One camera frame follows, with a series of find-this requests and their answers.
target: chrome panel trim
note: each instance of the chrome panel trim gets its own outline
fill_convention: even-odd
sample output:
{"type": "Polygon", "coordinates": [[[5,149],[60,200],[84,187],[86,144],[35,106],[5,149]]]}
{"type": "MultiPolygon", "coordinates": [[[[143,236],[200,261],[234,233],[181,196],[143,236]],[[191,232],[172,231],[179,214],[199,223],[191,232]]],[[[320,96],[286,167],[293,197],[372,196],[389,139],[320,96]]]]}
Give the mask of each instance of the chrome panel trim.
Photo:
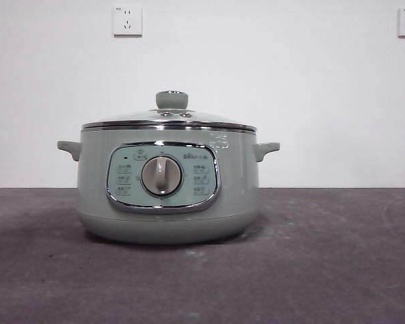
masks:
{"type": "Polygon", "coordinates": [[[208,132],[233,132],[255,135],[253,130],[238,130],[234,128],[196,127],[196,126],[105,126],[82,129],[81,132],[95,132],[98,130],[205,130],[208,132]]]}
{"type": "Polygon", "coordinates": [[[140,214],[173,214],[173,213],[192,213],[195,211],[202,211],[204,209],[209,208],[217,199],[219,196],[219,193],[221,191],[221,175],[219,171],[219,161],[216,156],[216,152],[209,147],[208,145],[205,144],[195,144],[195,143],[189,143],[189,142],[170,142],[170,141],[163,141],[163,140],[157,140],[156,142],[134,142],[134,143],[123,143],[119,146],[117,146],[110,154],[109,156],[109,163],[108,163],[108,170],[107,170],[107,181],[105,184],[105,189],[107,193],[107,197],[111,204],[118,209],[122,211],[127,211],[127,212],[133,212],[133,213],[140,213],[140,214]],[[125,202],[118,201],[116,198],[114,198],[113,194],[111,193],[109,189],[109,184],[108,184],[108,179],[109,179],[109,171],[111,168],[111,160],[114,155],[114,153],[122,149],[124,147],[131,147],[131,146],[153,146],[153,145],[165,145],[165,146],[187,146],[189,145],[191,147],[196,147],[199,149],[205,149],[208,151],[214,161],[214,167],[215,167],[215,174],[216,174],[216,187],[214,192],[208,197],[206,200],[198,202],[196,204],[191,204],[191,205],[180,205],[180,206],[140,206],[140,205],[131,205],[127,204],[125,202]]]}
{"type": "Polygon", "coordinates": [[[256,132],[257,129],[253,126],[234,124],[234,123],[221,123],[213,121],[188,121],[188,120],[117,120],[117,121],[99,121],[96,123],[84,124],[82,129],[97,128],[97,127],[110,127],[110,126],[181,126],[181,127],[210,127],[210,128],[228,128],[235,130],[249,130],[256,132]]]}

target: gray floor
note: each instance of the gray floor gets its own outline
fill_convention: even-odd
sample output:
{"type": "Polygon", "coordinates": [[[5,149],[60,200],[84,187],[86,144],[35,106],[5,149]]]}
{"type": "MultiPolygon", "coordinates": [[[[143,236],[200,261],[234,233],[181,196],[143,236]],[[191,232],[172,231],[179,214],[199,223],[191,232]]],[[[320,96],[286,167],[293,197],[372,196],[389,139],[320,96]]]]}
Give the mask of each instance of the gray floor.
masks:
{"type": "Polygon", "coordinates": [[[405,323],[405,189],[262,189],[232,238],[116,244],[75,189],[0,189],[0,324],[405,323]]]}

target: slow cooker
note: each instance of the slow cooker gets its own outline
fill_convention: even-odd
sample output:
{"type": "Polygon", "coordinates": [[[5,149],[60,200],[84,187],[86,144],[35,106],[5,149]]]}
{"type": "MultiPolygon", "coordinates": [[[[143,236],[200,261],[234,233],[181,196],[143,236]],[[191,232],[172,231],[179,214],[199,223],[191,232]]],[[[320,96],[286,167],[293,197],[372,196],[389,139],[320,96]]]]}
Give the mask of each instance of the slow cooker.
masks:
{"type": "Polygon", "coordinates": [[[78,163],[78,216],[104,238],[139,244],[214,240],[258,214],[258,166],[279,143],[256,128],[188,110],[164,91],[157,109],[85,124],[80,142],[59,141],[78,163]]]}

